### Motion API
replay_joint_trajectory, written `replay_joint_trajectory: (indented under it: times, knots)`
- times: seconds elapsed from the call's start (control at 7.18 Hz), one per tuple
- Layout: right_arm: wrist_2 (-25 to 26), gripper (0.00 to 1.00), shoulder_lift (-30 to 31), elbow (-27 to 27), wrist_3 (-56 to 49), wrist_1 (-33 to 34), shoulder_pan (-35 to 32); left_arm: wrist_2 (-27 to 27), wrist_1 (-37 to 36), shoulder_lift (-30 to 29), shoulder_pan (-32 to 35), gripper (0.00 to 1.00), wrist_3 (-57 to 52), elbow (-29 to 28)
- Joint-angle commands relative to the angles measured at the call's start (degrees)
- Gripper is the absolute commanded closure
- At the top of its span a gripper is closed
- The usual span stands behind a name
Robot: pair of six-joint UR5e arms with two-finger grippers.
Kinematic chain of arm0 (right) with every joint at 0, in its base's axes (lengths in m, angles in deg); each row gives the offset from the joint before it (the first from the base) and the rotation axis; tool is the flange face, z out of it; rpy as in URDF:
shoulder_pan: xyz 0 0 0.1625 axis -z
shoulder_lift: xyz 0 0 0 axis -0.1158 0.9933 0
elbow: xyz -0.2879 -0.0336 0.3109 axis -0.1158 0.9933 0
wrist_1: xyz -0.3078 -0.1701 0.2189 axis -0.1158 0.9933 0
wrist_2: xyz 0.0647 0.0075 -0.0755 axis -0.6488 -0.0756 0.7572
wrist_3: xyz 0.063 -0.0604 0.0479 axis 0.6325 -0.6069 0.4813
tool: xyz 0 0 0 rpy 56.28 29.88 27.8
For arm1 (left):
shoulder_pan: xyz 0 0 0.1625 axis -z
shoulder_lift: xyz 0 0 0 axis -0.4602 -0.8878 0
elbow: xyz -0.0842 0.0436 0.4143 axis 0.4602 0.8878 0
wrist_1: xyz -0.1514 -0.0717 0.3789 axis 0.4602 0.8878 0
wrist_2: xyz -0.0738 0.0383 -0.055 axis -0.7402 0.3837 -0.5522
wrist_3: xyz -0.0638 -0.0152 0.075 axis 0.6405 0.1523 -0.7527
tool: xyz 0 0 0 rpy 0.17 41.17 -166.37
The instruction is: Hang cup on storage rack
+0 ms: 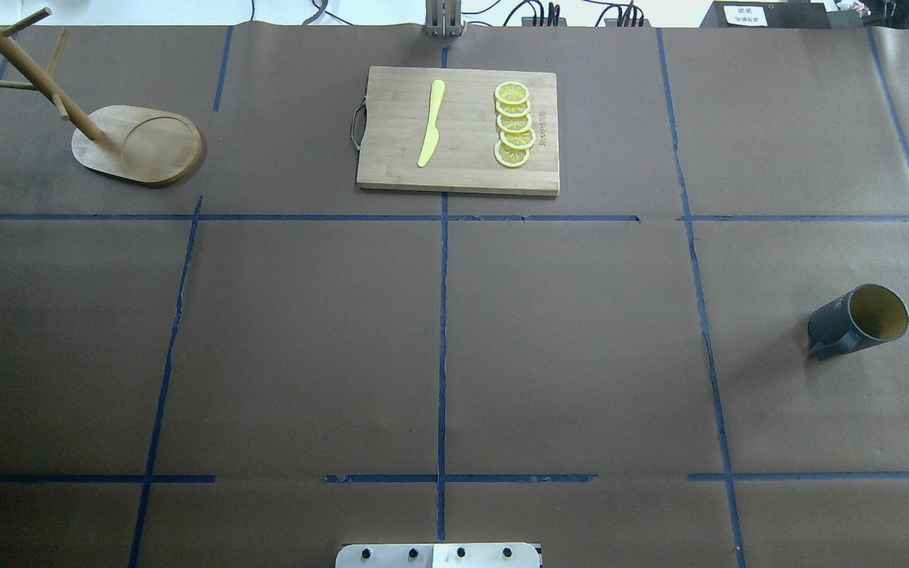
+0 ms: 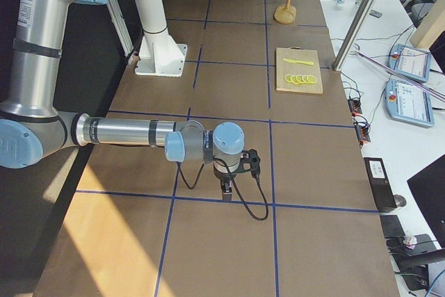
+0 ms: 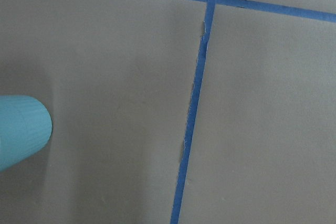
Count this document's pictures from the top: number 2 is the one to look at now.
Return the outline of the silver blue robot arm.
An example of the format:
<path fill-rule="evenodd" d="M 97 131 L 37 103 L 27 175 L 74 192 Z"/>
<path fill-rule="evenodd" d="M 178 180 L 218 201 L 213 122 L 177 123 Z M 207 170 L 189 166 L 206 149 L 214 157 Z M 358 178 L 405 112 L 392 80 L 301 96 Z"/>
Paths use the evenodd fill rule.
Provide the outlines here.
<path fill-rule="evenodd" d="M 161 147 L 175 163 L 213 164 L 222 198 L 238 188 L 246 162 L 243 130 L 233 122 L 206 130 L 199 122 L 96 118 L 60 112 L 54 93 L 68 8 L 108 0 L 20 0 L 8 98 L 1 103 L 1 165 L 25 168 L 63 148 L 88 144 Z"/>

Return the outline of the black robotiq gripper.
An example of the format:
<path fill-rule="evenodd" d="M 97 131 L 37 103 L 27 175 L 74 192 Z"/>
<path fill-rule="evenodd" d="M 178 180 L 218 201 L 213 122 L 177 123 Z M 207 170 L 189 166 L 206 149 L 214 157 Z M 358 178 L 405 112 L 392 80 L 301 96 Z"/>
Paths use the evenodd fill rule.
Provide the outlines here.
<path fill-rule="evenodd" d="M 235 175 L 229 175 L 225 172 L 220 172 L 216 168 L 213 168 L 213 173 L 215 177 L 220 181 L 222 201 L 223 202 L 232 201 L 232 194 L 233 194 L 232 187 L 235 185 L 234 182 Z"/>

